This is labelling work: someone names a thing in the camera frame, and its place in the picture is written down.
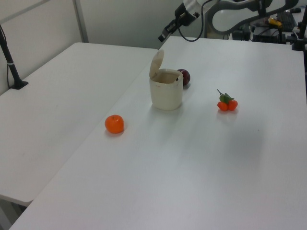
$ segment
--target red apple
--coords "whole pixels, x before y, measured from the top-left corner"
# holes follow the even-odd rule
[[[183,75],[183,85],[187,85],[191,79],[189,72],[185,69],[178,69]]]

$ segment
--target plastic container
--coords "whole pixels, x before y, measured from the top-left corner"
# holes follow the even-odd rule
[[[183,75],[174,69],[159,69],[163,57],[163,50],[154,56],[149,72],[149,85],[154,107],[169,111],[177,109],[182,102]]]

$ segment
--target cherry tomato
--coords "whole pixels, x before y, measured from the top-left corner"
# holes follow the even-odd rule
[[[227,111],[228,110],[228,105],[225,102],[219,102],[217,104],[217,107],[219,107],[220,110],[222,110],[222,111]]]
[[[228,109],[230,111],[234,111],[237,106],[238,106],[238,102],[236,100],[231,100],[228,102]]]

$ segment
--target floor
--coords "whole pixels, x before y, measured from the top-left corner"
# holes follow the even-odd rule
[[[21,216],[25,207],[0,199],[0,230],[8,230]]]

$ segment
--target open lid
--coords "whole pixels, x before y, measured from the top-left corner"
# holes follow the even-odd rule
[[[164,50],[161,49],[155,54],[152,60],[152,64],[149,70],[149,77],[151,79],[155,77],[157,71],[160,69],[163,62],[163,58],[164,58]]]

